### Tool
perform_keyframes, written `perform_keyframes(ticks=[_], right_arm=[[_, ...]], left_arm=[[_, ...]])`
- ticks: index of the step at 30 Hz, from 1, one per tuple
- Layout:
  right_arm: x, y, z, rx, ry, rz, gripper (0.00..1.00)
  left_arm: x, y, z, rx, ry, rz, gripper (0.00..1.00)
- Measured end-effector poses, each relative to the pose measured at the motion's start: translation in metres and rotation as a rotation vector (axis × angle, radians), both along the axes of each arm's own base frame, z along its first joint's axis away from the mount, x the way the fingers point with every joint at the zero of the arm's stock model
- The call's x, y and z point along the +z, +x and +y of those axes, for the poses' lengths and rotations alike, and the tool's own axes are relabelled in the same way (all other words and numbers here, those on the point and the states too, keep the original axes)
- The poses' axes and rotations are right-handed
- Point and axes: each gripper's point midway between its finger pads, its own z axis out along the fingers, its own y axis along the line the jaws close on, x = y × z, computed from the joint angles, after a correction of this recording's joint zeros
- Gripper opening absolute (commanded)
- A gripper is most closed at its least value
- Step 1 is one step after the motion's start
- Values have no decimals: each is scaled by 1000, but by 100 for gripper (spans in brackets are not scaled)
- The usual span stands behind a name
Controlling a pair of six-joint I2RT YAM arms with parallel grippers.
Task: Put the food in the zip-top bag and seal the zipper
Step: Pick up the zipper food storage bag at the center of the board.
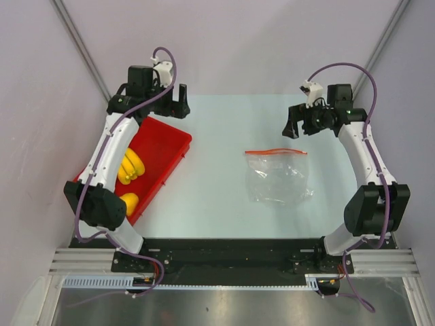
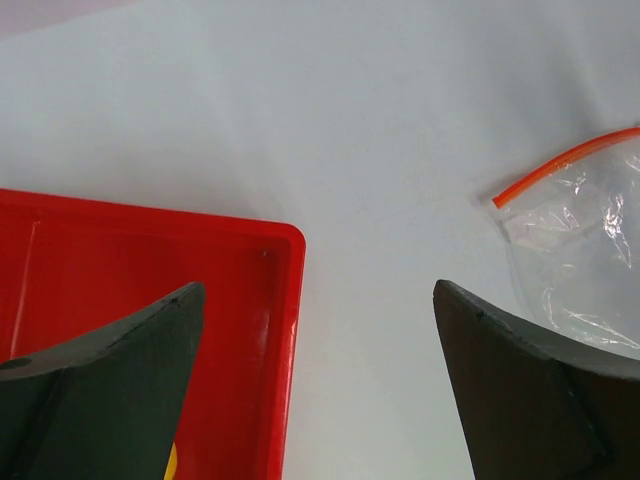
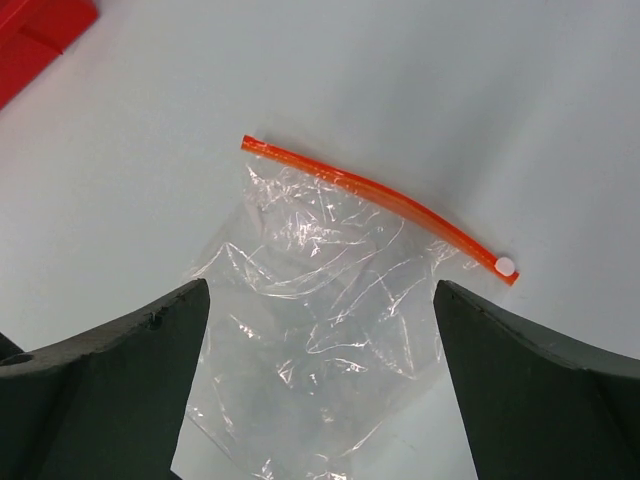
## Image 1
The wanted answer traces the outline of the clear orange zip bag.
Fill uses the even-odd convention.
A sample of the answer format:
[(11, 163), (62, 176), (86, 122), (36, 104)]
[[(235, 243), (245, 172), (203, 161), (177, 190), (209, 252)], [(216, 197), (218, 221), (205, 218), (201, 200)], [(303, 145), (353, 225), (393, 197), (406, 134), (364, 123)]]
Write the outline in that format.
[(296, 206), (313, 196), (307, 152), (290, 148), (247, 150), (245, 159), (250, 200)]

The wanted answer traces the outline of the yellow toy banana bunch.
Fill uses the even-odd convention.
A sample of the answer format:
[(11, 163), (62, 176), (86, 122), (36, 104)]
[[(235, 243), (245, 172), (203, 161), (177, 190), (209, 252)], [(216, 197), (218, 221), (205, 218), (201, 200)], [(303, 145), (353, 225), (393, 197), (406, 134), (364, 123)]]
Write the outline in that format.
[(118, 169), (118, 181), (128, 185), (145, 173), (145, 165), (141, 158), (128, 147)]

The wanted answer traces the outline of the yellow toy pear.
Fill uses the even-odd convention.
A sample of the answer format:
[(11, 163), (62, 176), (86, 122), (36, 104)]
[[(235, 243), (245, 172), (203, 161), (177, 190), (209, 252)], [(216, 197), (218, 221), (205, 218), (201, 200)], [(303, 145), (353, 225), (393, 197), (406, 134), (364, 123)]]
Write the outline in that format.
[(139, 197), (134, 193), (125, 193), (120, 199), (126, 204), (126, 216), (130, 217), (139, 203)]

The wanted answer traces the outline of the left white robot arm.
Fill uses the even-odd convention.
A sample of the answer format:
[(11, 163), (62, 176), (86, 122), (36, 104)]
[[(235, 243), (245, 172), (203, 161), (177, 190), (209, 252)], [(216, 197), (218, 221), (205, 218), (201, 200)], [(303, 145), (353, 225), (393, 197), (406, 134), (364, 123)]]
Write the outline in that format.
[(190, 108), (187, 87), (173, 99), (176, 68), (153, 60), (150, 67), (131, 66), (128, 80), (109, 100), (103, 133), (83, 171), (66, 182), (64, 194), (75, 213), (75, 236), (88, 242), (111, 238), (128, 252), (127, 264), (145, 270), (150, 254), (133, 228), (154, 196), (190, 148), (192, 137), (151, 117), (185, 118)]

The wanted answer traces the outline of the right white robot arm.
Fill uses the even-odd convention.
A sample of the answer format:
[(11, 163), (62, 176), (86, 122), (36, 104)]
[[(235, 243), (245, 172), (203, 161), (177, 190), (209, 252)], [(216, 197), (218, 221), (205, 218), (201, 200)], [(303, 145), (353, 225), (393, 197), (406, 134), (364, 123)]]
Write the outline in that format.
[(351, 162), (358, 190), (344, 208), (344, 222), (316, 244), (307, 259), (320, 272), (330, 272), (338, 256), (366, 245), (380, 249), (387, 234), (398, 229), (411, 191), (399, 184), (384, 164), (372, 137), (368, 114), (353, 106), (349, 84), (329, 85), (324, 89), (314, 81), (304, 81), (300, 89), (305, 103), (288, 109), (283, 136), (297, 139), (300, 133), (334, 132)]

